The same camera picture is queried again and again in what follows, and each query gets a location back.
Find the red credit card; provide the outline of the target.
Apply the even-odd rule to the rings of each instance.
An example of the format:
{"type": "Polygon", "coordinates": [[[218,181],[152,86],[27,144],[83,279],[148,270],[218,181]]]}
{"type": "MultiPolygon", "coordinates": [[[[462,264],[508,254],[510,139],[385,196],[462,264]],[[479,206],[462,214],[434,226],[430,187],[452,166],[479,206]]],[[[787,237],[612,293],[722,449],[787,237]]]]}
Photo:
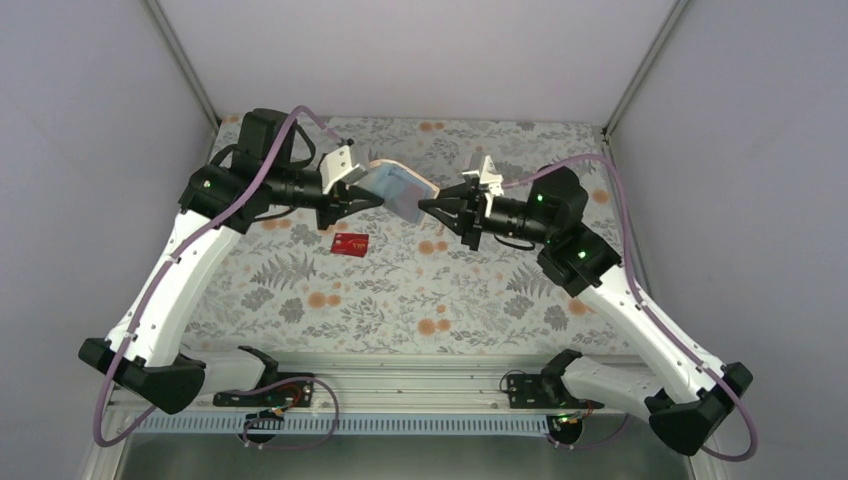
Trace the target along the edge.
{"type": "Polygon", "coordinates": [[[337,255],[362,258],[367,254],[368,247],[368,234],[336,233],[331,244],[330,252],[337,255]]]}

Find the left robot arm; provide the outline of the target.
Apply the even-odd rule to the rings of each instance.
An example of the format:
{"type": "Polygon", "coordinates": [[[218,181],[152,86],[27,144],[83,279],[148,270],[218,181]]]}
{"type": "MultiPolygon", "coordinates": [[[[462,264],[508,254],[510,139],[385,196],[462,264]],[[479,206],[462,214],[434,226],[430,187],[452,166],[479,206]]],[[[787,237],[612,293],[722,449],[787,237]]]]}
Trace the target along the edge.
{"type": "Polygon", "coordinates": [[[106,336],[86,339],[80,360],[168,414],[200,395],[267,381],[274,363],[256,349],[203,356],[181,341],[218,266],[271,207],[310,209],[325,229],[381,204],[359,186],[369,160],[352,140],[297,160],[294,146],[305,136],[295,114],[247,113],[236,142],[191,175],[166,247],[125,317],[106,336]]]}

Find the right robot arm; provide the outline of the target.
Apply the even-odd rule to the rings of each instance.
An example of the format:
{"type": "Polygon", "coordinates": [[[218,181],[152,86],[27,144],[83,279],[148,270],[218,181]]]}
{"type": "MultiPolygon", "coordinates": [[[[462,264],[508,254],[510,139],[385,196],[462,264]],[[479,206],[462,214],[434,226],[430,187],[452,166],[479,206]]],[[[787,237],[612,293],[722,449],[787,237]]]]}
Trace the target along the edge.
{"type": "Polygon", "coordinates": [[[543,274],[601,314],[648,368],[637,375],[566,349],[541,372],[551,401],[611,407],[646,422],[679,454],[706,452],[717,428],[741,410],[752,373],[699,347],[649,297],[627,258],[584,223],[588,199],[574,172],[548,167],[537,172],[523,201],[505,197],[497,177],[480,172],[418,206],[471,249],[485,233],[539,245],[543,274]]]}

